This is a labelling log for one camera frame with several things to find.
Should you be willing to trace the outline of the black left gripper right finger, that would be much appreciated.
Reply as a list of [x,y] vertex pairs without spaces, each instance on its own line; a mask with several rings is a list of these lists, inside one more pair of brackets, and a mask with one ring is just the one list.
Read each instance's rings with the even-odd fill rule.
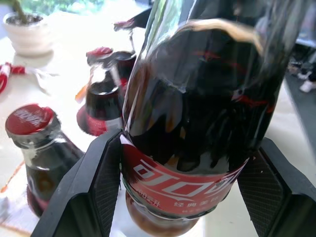
[[316,187],[268,138],[238,186],[258,237],[316,237]]

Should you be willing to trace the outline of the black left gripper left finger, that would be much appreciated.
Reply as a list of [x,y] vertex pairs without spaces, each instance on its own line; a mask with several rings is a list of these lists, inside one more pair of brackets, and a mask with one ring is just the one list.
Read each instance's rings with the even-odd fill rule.
[[109,237],[120,187],[121,130],[97,137],[65,174],[31,237]]

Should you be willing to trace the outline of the cola bottle with red label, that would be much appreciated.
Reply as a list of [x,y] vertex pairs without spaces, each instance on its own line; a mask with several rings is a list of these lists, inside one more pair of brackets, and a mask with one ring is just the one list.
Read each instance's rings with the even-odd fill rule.
[[258,150],[313,0],[155,0],[124,105],[132,220],[178,237]]

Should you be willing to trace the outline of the cola bottle with red cap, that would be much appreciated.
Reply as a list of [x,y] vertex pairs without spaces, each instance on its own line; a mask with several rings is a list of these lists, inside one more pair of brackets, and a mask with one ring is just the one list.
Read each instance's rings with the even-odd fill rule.
[[40,217],[64,175],[84,152],[62,131],[57,114],[36,103],[13,111],[5,121],[5,130],[22,151],[28,204]]
[[119,30],[132,30],[134,28],[146,28],[152,8],[148,8],[141,13],[135,15],[127,21],[121,21],[114,23],[114,31]]
[[86,53],[90,67],[86,86],[76,95],[84,101],[77,113],[79,127],[87,134],[99,136],[122,128],[122,105],[134,63],[135,50],[114,51],[100,47]]

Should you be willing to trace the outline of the white plant pot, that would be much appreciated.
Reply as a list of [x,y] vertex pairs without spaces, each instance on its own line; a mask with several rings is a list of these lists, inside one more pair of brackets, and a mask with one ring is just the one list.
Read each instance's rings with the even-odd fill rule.
[[27,13],[27,24],[23,24],[17,12],[4,16],[2,24],[16,54],[25,57],[37,57],[53,51],[54,38],[47,16]]

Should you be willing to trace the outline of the green plant stem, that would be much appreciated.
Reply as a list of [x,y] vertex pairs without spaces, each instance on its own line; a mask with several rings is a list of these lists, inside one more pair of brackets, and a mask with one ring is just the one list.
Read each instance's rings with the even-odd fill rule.
[[23,24],[27,24],[27,17],[21,7],[20,0],[12,0],[12,6]]

